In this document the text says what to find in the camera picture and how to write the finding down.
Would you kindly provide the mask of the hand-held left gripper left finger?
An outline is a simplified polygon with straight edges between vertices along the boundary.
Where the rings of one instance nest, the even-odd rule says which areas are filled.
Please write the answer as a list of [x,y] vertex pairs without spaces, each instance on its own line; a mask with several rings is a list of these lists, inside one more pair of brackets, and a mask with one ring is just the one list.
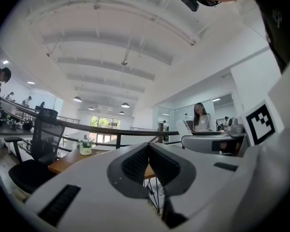
[[143,185],[149,144],[83,159],[39,187],[26,207],[51,232],[167,232]]

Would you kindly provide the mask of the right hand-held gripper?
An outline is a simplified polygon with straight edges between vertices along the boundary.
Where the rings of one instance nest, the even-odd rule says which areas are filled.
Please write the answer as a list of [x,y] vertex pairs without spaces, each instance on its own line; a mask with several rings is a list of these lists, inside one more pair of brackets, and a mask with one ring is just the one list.
[[275,132],[248,150],[256,164],[230,232],[290,232],[290,63],[265,105]]

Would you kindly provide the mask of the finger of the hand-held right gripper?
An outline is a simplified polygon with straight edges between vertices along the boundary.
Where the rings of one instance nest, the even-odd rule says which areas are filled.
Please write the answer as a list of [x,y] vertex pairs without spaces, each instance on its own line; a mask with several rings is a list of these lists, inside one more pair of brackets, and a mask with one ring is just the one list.
[[247,135],[197,133],[183,136],[181,143],[184,148],[200,153],[243,157],[247,150]]

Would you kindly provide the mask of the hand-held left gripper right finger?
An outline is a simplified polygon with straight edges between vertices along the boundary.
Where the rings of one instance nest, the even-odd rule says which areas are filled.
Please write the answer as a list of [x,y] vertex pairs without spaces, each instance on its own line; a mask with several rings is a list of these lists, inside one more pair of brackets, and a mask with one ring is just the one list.
[[149,232],[235,232],[247,156],[228,157],[149,144],[149,164],[164,189],[163,213]]

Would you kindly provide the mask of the white laptop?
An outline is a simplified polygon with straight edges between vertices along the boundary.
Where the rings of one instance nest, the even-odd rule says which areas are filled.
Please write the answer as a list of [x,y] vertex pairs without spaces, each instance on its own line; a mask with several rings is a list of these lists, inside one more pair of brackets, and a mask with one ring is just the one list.
[[189,128],[188,124],[184,120],[178,120],[176,122],[176,129],[182,138],[183,136],[192,136],[192,131]]

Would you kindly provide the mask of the white pot of pale flowers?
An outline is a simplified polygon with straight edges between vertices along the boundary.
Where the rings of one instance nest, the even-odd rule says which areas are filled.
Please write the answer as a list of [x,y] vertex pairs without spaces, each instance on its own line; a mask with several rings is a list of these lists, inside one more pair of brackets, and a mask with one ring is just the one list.
[[92,149],[96,146],[95,142],[87,136],[84,137],[83,140],[80,140],[77,143],[77,148],[79,149],[79,153],[82,156],[92,155]]

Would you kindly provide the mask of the dark wooden handrail railing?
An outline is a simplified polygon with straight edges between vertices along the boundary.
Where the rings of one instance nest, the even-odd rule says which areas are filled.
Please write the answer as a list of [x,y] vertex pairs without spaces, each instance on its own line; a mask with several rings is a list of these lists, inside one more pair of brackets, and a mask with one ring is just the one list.
[[142,130],[117,130],[117,129],[107,129],[107,128],[99,128],[99,127],[92,127],[82,124],[76,124],[71,123],[66,120],[59,120],[66,128],[69,129],[75,129],[79,131],[86,131],[97,134],[104,133],[108,135],[116,135],[116,143],[115,144],[109,144],[109,143],[95,143],[95,145],[101,145],[101,146],[109,146],[109,147],[115,147],[116,149],[120,147],[125,147],[129,145],[122,145],[121,144],[121,136],[152,136],[153,138],[150,140],[150,142],[155,142],[156,138],[160,138],[162,136],[175,136],[179,135],[179,132],[177,131],[142,131]]

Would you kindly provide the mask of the large bright window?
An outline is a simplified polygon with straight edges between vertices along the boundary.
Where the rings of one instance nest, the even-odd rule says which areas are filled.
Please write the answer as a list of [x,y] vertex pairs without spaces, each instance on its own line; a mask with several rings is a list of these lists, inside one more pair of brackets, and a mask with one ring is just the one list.
[[[109,117],[101,117],[101,116],[91,116],[90,126],[99,127],[99,128],[107,128],[107,129],[120,129],[121,120],[116,118]],[[111,140],[115,140],[117,138],[116,135],[105,134],[100,132],[90,132],[89,138],[96,143],[108,143]]]

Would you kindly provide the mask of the black mesh office chair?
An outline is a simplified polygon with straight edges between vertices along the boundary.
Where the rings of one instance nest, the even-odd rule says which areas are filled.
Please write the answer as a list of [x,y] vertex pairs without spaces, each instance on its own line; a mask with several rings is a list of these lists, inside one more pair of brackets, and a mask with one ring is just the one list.
[[48,166],[57,161],[58,147],[65,126],[57,120],[58,112],[43,108],[34,122],[33,137],[30,145],[31,159],[22,161],[8,172],[18,188],[32,194],[56,174]]

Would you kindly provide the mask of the dark office desk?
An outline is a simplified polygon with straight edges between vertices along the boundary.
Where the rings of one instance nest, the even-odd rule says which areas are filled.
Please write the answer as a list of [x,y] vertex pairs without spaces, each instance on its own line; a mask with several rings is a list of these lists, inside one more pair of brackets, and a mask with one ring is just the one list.
[[32,131],[26,131],[23,129],[11,129],[7,124],[3,124],[0,127],[0,140],[8,137],[31,138],[32,135]]

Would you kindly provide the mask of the person's black shirt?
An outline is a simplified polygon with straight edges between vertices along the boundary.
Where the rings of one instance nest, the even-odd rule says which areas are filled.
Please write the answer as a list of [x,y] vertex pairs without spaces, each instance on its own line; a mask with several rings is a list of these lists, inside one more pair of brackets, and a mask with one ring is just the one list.
[[269,47],[283,73],[290,62],[290,0],[255,0]]

